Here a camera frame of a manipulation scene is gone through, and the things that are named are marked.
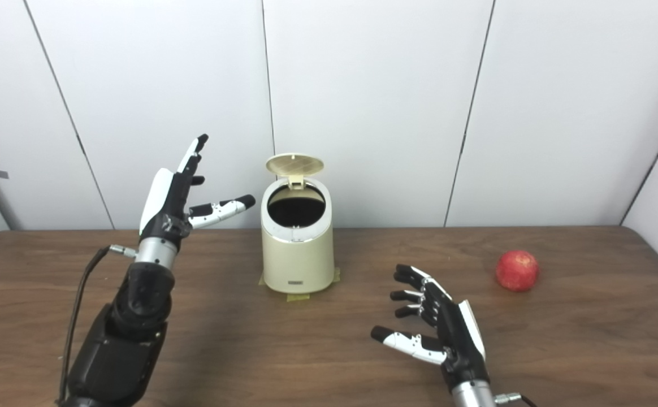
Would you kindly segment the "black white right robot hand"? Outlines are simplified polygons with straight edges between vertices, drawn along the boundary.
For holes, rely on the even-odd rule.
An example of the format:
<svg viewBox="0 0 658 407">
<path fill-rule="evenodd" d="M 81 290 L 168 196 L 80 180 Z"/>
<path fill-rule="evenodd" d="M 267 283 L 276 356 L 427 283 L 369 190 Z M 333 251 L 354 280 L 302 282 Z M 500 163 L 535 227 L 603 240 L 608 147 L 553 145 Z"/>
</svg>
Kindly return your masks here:
<svg viewBox="0 0 658 407">
<path fill-rule="evenodd" d="M 481 332 L 467 300 L 456 303 L 435 278 L 410 265 L 397 265 L 395 281 L 412 289 L 390 293 L 393 301 L 408 301 L 396 318 L 417 316 L 435 329 L 436 336 L 373 327 L 370 336 L 389 348 L 440 366 L 452 391 L 466 382 L 490 383 Z"/>
</svg>

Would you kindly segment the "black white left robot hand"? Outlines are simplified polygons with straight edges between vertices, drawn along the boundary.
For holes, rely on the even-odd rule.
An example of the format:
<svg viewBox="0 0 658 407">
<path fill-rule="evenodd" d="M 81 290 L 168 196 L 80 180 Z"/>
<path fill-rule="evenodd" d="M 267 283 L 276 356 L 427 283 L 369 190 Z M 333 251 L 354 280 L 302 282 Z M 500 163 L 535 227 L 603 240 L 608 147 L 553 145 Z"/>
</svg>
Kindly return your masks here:
<svg viewBox="0 0 658 407">
<path fill-rule="evenodd" d="M 206 134 L 194 139 L 176 171 L 161 168 L 156 173 L 138 227 L 141 241 L 158 238 L 179 248 L 192 230 L 218 224 L 256 204 L 254 196 L 244 195 L 218 203 L 187 206 L 191 189 L 205 182 L 205 177 L 196 171 L 208 139 Z"/>
</svg>

